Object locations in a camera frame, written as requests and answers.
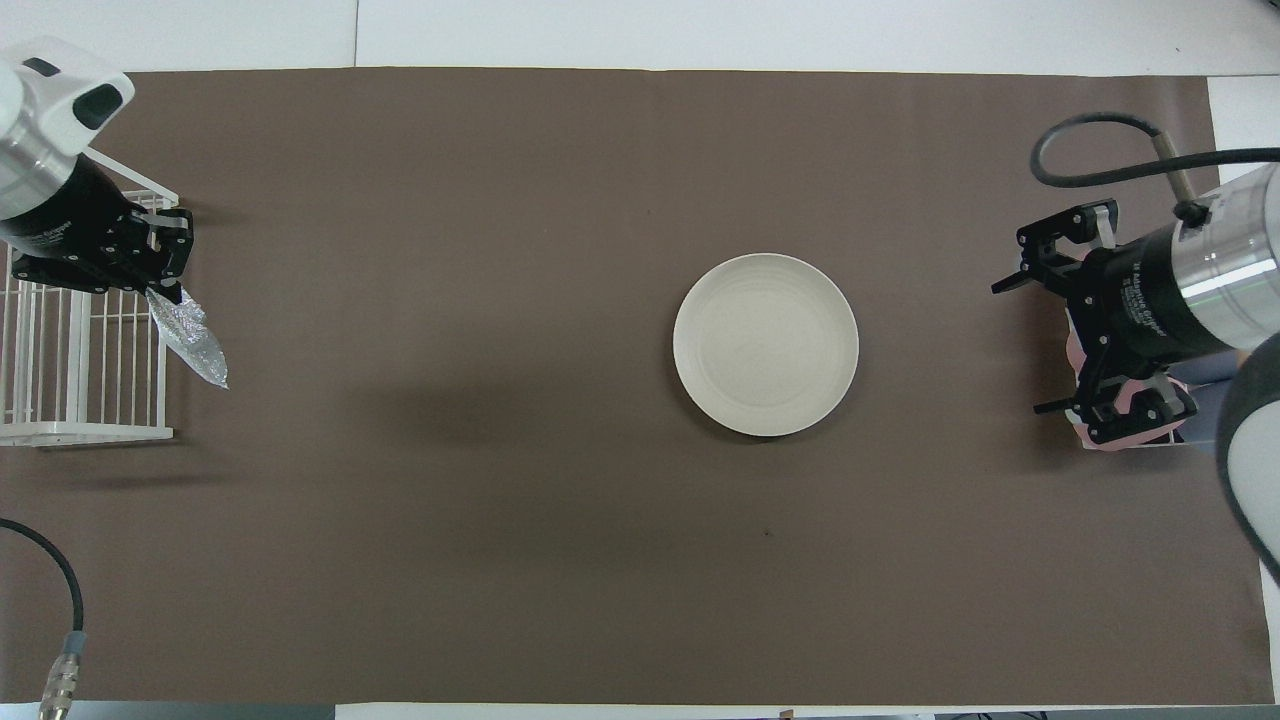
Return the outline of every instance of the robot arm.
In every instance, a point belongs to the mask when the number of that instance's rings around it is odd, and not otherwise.
[[[60,40],[0,51],[0,238],[14,277],[182,301],[191,213],[147,213],[83,155],[132,99],[123,73]]]
[[[1066,128],[1119,122],[1151,136],[1161,160],[1092,173],[1053,176],[1044,147]],[[1201,197],[1183,170],[1239,161],[1270,164]],[[1069,208],[1018,231],[1019,270],[995,293],[1038,282],[1066,301],[1085,360],[1071,397],[1036,406],[1066,411],[1102,445],[1190,418],[1196,402],[1169,380],[1170,365],[1231,347],[1253,350],[1280,333],[1280,150],[1176,155],[1158,128],[1132,115],[1089,113],[1055,126],[1032,152],[1032,172],[1056,187],[1092,187],[1169,174],[1176,222],[1132,242],[1115,241],[1117,208],[1103,200]],[[1091,247],[1084,260],[1057,251],[1059,241]],[[1137,380],[1129,411],[1116,409],[1121,386]]]

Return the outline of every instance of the plate rim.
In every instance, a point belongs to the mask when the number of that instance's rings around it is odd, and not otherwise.
[[[838,296],[844,301],[845,310],[849,313],[850,327],[852,329],[852,342],[854,342],[852,366],[850,368],[850,372],[849,372],[849,379],[847,379],[846,383],[844,383],[844,387],[841,388],[838,396],[835,398],[835,402],[832,402],[831,407],[828,407],[824,413],[822,413],[822,415],[819,415],[814,420],[809,421],[804,427],[799,427],[799,428],[795,428],[795,429],[791,429],[791,430],[778,432],[778,433],[772,433],[772,432],[771,433],[762,433],[759,430],[744,429],[741,427],[733,427],[733,424],[730,424],[728,421],[726,421],[726,420],[723,420],[723,419],[717,418],[716,415],[713,415],[699,401],[699,398],[694,395],[694,392],[690,391],[689,383],[685,379],[685,373],[681,370],[680,354],[677,352],[677,342],[678,342],[680,331],[681,331],[681,319],[682,318],[687,318],[686,310],[689,309],[689,300],[694,295],[694,292],[698,291],[699,286],[703,284],[704,282],[707,282],[707,278],[717,274],[718,272],[722,272],[722,269],[726,265],[730,265],[730,264],[733,264],[733,263],[741,263],[741,261],[745,261],[745,260],[749,260],[749,259],[758,259],[758,258],[769,258],[769,259],[785,260],[787,263],[799,263],[800,265],[803,265],[808,270],[815,273],[817,278],[822,278],[822,281],[824,281],[828,286],[831,286],[832,290],[836,291],[836,296]],[[672,354],[672,363],[676,365],[676,375],[680,378],[680,384],[685,389],[685,395],[690,400],[692,400],[694,405],[696,405],[698,409],[704,415],[707,415],[708,418],[710,418],[712,420],[714,420],[719,425],[726,427],[726,428],[728,428],[728,429],[731,429],[731,430],[733,430],[736,433],[741,433],[741,434],[745,434],[745,436],[750,436],[750,437],[785,437],[785,436],[790,436],[790,434],[795,434],[795,433],[806,430],[806,429],[812,428],[813,425],[820,423],[828,415],[831,415],[831,413],[835,411],[835,409],[838,407],[841,402],[844,402],[845,397],[849,395],[849,388],[852,387],[854,378],[858,375],[858,365],[859,365],[859,360],[861,359],[861,332],[858,328],[858,316],[854,314],[854,307],[849,302],[849,297],[845,295],[845,292],[842,290],[840,290],[840,286],[836,284],[836,282],[833,279],[831,279],[829,275],[827,275],[827,273],[822,272],[819,268],[817,268],[812,263],[801,260],[800,258],[796,258],[794,255],[786,255],[783,252],[748,252],[745,255],[737,255],[735,258],[730,258],[730,259],[727,259],[727,260],[724,260],[722,263],[718,263],[716,266],[713,266],[709,270],[707,270],[705,273],[703,273],[698,278],[698,281],[694,282],[692,286],[690,286],[689,291],[685,293],[684,300],[680,301],[680,309],[676,311],[676,320],[675,320],[675,323],[672,325],[672,332],[671,332],[671,354]]]

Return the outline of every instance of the black cable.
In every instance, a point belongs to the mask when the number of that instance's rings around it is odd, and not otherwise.
[[[72,630],[84,629],[84,600],[79,594],[79,580],[76,579],[76,571],[72,570],[72,564],[67,561],[67,556],[63,551],[58,550],[58,546],[49,542],[49,538],[32,530],[27,525],[14,520],[6,520],[0,518],[0,528],[8,528],[19,536],[26,537],[31,542],[40,546],[41,550],[49,553],[58,564],[58,569],[63,571],[63,577],[67,578],[67,589],[72,592]]]
[[[1280,147],[1248,147],[1243,150],[1217,150],[1213,152],[1193,152],[1179,155],[1167,160],[1155,160],[1114,170],[1098,173],[1085,173],[1082,176],[1059,176],[1044,169],[1044,150],[1064,131],[1088,123],[1120,123],[1134,127],[1147,133],[1149,137],[1161,135],[1161,129],[1135,115],[1125,113],[1085,113],[1068,118],[1061,123],[1044,131],[1044,135],[1036,141],[1032,149],[1032,174],[1036,179],[1052,187],[1094,187],[1124,182],[1151,176],[1162,176],[1174,170],[1189,170],[1192,168],[1208,168],[1213,165],[1235,165],[1240,163],[1280,163]]]

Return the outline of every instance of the cable connector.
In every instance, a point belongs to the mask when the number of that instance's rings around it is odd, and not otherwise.
[[[1179,202],[1174,205],[1174,217],[1189,228],[1198,228],[1208,222],[1208,208],[1194,200]]]
[[[63,653],[54,661],[40,698],[40,720],[64,720],[72,708],[76,682],[79,680],[79,657],[84,651],[84,633],[72,630],[63,641]]]

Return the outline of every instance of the metal connector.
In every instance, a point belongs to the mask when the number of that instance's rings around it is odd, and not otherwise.
[[[72,632],[63,642],[63,653],[54,661],[40,698],[40,720],[65,720],[79,680],[79,656],[84,650],[84,633]]]

